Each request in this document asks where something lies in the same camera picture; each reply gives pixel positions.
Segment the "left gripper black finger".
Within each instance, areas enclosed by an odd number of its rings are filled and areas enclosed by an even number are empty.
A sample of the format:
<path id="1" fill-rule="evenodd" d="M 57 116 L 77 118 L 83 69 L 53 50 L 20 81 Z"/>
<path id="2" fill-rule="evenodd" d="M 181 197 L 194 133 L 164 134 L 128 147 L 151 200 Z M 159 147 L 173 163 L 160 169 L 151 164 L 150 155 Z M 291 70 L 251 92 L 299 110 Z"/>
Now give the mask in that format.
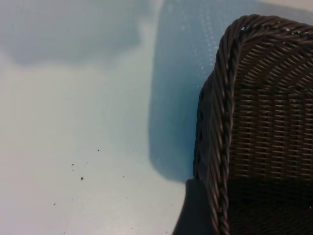
<path id="1" fill-rule="evenodd" d="M 186 181 L 184 203 L 174 235 L 215 235 L 206 187 L 199 179 Z"/>

